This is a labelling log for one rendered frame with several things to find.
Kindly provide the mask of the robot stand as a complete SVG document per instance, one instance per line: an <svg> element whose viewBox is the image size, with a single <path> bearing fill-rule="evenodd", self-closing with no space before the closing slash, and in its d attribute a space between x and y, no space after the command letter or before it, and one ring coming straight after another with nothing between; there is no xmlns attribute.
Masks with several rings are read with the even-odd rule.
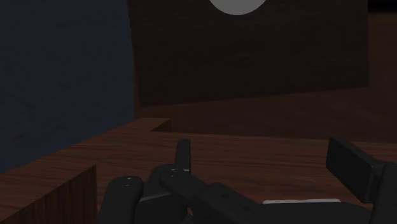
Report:
<svg viewBox="0 0 397 224"><path fill-rule="evenodd" d="M368 0L129 0L141 105L367 87Z"/></svg>

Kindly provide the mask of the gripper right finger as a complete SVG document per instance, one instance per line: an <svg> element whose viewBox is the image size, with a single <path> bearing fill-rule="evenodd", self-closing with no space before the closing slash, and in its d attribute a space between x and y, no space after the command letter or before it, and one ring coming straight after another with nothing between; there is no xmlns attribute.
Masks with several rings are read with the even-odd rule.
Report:
<svg viewBox="0 0 397 224"><path fill-rule="evenodd" d="M326 168L363 204L368 224L397 224L397 164L378 160L350 141L331 137Z"/></svg>

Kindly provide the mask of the brown wooden table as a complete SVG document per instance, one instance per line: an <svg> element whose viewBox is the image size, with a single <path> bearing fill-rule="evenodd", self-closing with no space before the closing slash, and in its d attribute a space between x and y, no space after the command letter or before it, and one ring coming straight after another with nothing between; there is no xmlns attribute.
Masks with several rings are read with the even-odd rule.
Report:
<svg viewBox="0 0 397 224"><path fill-rule="evenodd" d="M137 176L135 224L193 224L193 212L158 184L180 139L191 141L191 175L259 204L260 224L368 224L361 203L327 168L328 140L171 133L142 118L0 174L0 224L98 224L108 183ZM397 144L353 143L397 164Z"/></svg>

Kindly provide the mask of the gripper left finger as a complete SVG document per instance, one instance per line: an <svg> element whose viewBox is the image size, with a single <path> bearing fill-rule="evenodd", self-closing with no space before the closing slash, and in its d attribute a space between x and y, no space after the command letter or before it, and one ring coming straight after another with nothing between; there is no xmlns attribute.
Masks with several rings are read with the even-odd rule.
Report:
<svg viewBox="0 0 397 224"><path fill-rule="evenodd" d="M193 224L260 224L256 202L221 183L205 184L191 175L191 141L180 139L172 167L159 173L158 184L193 212ZM98 214L98 224L135 224L144 183L137 176L111 180Z"/></svg>

